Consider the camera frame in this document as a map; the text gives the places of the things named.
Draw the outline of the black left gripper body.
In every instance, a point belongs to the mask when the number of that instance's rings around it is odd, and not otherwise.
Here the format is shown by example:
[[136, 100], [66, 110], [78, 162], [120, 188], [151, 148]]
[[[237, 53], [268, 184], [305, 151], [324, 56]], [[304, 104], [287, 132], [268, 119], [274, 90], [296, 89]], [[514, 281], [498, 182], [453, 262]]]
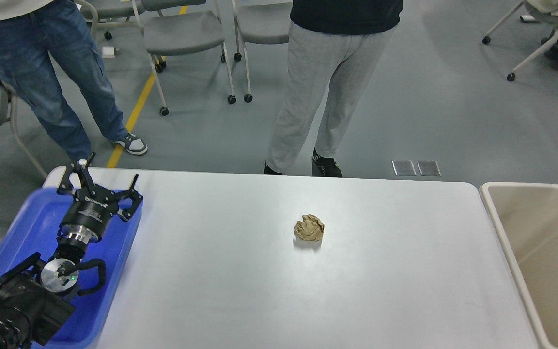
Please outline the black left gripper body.
[[75, 192], [73, 203], [60, 223], [62, 236], [80, 236], [76, 237], [80, 241], [102, 240], [115, 213], [114, 192], [100, 186], [95, 192], [95, 196], [91, 196], [87, 188]]

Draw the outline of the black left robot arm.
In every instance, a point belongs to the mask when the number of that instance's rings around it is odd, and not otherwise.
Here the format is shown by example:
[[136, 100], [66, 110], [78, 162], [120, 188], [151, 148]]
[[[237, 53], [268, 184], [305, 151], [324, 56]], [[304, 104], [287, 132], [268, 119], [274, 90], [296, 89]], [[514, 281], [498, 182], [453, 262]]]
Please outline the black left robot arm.
[[90, 160], [25, 202], [0, 247], [0, 349], [78, 349], [106, 318], [143, 196], [95, 183]]

